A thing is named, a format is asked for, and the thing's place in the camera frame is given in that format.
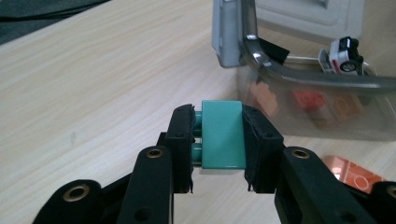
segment metal bolt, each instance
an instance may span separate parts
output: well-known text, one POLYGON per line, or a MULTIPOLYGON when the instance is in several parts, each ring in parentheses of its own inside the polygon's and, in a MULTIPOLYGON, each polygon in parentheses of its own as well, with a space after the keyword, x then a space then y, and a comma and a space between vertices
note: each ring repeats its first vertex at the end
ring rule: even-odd
POLYGON ((301 149, 294 149, 291 154, 293 156, 299 158, 299 159, 308 159, 309 158, 309 153, 305 152, 304 150, 301 149))
POLYGON ((157 148, 154 148, 146 153, 146 156, 152 159, 159 158, 163 155, 163 151, 157 148))
POLYGON ((387 192, 390 196, 392 196, 394 199, 396 199, 396 186, 389 186, 387 188, 387 192))
POLYGON ((69 189, 64 194, 64 200, 69 203, 76 202, 85 198, 85 196, 87 196, 89 192, 90 192, 90 187, 88 187, 88 185, 86 184, 77 185, 69 189))

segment black cable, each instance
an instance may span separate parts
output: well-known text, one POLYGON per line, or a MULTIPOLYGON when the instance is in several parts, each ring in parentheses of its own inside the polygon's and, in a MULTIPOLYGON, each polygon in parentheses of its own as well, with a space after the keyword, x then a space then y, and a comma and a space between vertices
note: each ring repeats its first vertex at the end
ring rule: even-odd
POLYGON ((97 3, 91 3, 88 5, 80 6, 80 7, 71 7, 68 9, 63 9, 59 11, 53 11, 43 14, 37 14, 33 16, 25 16, 25 17, 0 17, 0 22, 14 22, 14 21, 40 21, 40 20, 57 20, 57 19, 65 19, 71 16, 74 16, 80 12, 83 12, 91 7, 98 6, 110 0, 104 0, 97 3))

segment white toy car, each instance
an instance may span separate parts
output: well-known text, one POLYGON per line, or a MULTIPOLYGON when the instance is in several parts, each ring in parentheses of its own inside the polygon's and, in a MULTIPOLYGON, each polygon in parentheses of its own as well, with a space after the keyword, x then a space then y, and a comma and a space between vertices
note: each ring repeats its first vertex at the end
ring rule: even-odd
POLYGON ((318 60, 325 73, 362 76, 363 57, 358 52, 359 41, 350 36, 334 40, 330 53, 319 52, 318 60))

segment wooden table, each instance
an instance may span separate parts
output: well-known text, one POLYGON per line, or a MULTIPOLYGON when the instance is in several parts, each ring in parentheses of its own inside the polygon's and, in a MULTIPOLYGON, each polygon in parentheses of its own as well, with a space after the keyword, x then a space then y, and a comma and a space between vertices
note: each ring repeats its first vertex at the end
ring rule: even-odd
MULTIPOLYGON (((395 54, 396 32, 381 22, 394 21, 395 6, 368 1, 373 19, 365 20, 363 36, 380 41, 361 41, 367 50, 382 46, 370 59, 390 71, 395 65, 383 56, 395 54)), ((211 15, 212 1, 113 0, 0 46, 0 223, 31 223, 72 180, 104 187, 132 172, 175 107, 236 100, 236 70, 221 68, 210 46, 211 15)), ((286 48, 297 41, 292 51, 320 46, 265 34, 286 48)), ((396 142, 285 136, 285 145, 396 179, 396 142)), ((274 196, 248 192, 243 172, 200 173, 193 174, 194 194, 176 195, 175 223, 279 222, 274 196)))

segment screw hole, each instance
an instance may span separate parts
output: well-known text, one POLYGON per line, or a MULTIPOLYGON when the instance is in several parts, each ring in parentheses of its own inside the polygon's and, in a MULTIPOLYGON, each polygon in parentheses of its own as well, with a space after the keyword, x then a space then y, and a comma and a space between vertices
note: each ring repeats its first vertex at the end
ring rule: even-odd
POLYGON ((64 194, 64 200, 69 203, 77 202, 85 198, 85 196, 87 196, 89 192, 90 192, 90 187, 88 187, 88 185, 86 184, 77 185, 69 189, 64 194))
POLYGON ((152 149, 146 153, 146 156, 149 158, 159 158, 163 154, 163 151, 160 149, 152 149))
POLYGON ((294 149, 291 154, 293 154, 293 156, 300 158, 300 159, 308 159, 309 158, 309 154, 301 149, 294 149))
POLYGON ((151 211, 149 208, 140 208, 137 210, 136 213, 134 213, 134 219, 138 222, 144 222, 149 220, 151 217, 151 211))
POLYGON ((396 186, 389 186, 387 188, 388 194, 396 199, 396 186))

